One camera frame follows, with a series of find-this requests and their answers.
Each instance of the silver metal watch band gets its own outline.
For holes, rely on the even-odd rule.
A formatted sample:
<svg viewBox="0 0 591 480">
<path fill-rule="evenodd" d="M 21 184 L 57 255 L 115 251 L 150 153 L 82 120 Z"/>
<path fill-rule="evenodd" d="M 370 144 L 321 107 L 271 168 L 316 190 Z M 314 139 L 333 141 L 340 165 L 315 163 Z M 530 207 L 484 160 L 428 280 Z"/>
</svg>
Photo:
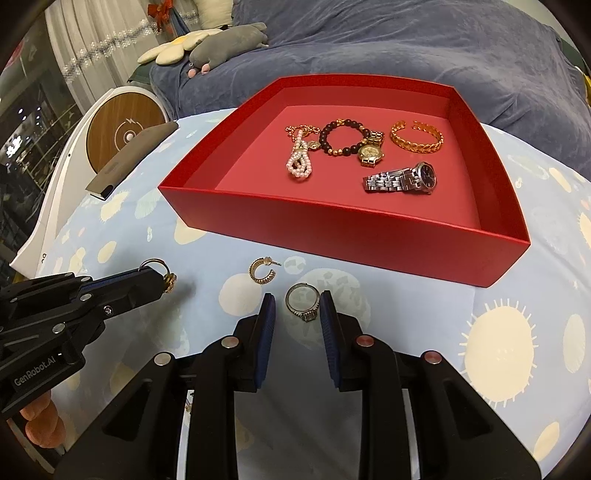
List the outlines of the silver metal watch band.
<svg viewBox="0 0 591 480">
<path fill-rule="evenodd" d="M 421 190 L 421 181 L 414 168 L 383 171 L 363 178 L 366 192 L 407 192 Z"/>
</svg>

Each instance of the red box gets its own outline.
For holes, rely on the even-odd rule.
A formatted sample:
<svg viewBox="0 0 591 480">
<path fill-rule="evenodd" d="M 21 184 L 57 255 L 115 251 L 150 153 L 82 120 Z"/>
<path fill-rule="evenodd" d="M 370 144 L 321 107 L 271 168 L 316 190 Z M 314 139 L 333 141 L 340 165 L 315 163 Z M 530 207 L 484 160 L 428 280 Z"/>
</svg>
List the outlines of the red box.
<svg viewBox="0 0 591 480">
<path fill-rule="evenodd" d="M 375 169 L 356 155 L 310 152 L 313 172 L 295 179 L 285 164 L 288 125 L 323 127 L 350 118 L 383 131 L 385 157 Z M 415 120 L 437 127 L 444 144 L 411 153 L 389 138 L 431 143 Z M 360 140 L 340 127 L 342 148 Z M 433 165 L 431 195 L 367 193 L 362 177 Z M 164 179 L 160 191 L 188 226 L 279 247 L 425 277 L 488 287 L 530 245 L 510 179 L 480 123 L 458 92 L 397 77 L 328 74 L 281 78 L 203 138 Z"/>
</svg>

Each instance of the light blue tablecloth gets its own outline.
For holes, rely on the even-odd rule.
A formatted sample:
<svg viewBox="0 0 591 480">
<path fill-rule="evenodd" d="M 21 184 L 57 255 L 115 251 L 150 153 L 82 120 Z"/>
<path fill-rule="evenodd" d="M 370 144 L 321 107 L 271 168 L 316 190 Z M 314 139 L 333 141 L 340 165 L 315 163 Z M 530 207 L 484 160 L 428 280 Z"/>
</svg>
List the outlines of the light blue tablecloth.
<svg viewBox="0 0 591 480">
<path fill-rule="evenodd" d="M 54 390 L 67 445 L 153 354 L 202 351 L 258 311 L 270 291 L 278 315 L 267 380 L 257 395 L 236 399 L 241 479 L 355 479 L 361 395 L 333 388 L 320 323 L 305 324 L 284 307 L 288 288 L 305 281 L 330 289 L 338 311 L 393 349 L 440 351 L 549 472 L 591 411 L 589 183 L 485 127 L 517 190 L 531 248 L 487 289 L 416 277 L 186 227 L 157 186 L 229 113 L 180 120 L 107 202 L 82 201 L 47 256 L 41 275 L 101 278 L 150 257 L 178 275 L 171 294 L 109 321 L 85 349 L 84 369 Z M 259 286 L 247 272 L 265 256 L 283 266 Z"/>
</svg>

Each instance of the white curtain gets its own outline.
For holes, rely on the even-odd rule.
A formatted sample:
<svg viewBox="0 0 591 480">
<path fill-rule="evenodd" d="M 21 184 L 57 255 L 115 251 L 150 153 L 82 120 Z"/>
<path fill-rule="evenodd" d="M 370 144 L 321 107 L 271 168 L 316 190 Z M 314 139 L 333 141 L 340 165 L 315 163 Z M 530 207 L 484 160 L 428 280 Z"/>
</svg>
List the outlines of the white curtain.
<svg viewBox="0 0 591 480">
<path fill-rule="evenodd" d="M 142 53 L 169 40 L 156 34 L 149 3 L 162 0 L 57 0 L 46 10 L 53 52 L 82 112 L 124 85 Z M 174 7 L 189 29 L 198 29 L 192 0 L 174 0 Z"/>
</svg>

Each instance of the round wooden device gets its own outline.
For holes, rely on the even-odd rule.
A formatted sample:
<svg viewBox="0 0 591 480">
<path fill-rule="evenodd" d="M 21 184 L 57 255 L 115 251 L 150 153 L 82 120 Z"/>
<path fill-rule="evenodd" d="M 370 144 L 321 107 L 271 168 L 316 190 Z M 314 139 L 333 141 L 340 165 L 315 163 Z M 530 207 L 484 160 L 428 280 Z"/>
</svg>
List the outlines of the round wooden device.
<svg viewBox="0 0 591 480">
<path fill-rule="evenodd" d="M 86 151 L 90 165 L 98 173 L 144 128 L 164 122 L 160 107 L 141 93 L 120 93 L 107 100 L 88 128 Z"/>
</svg>

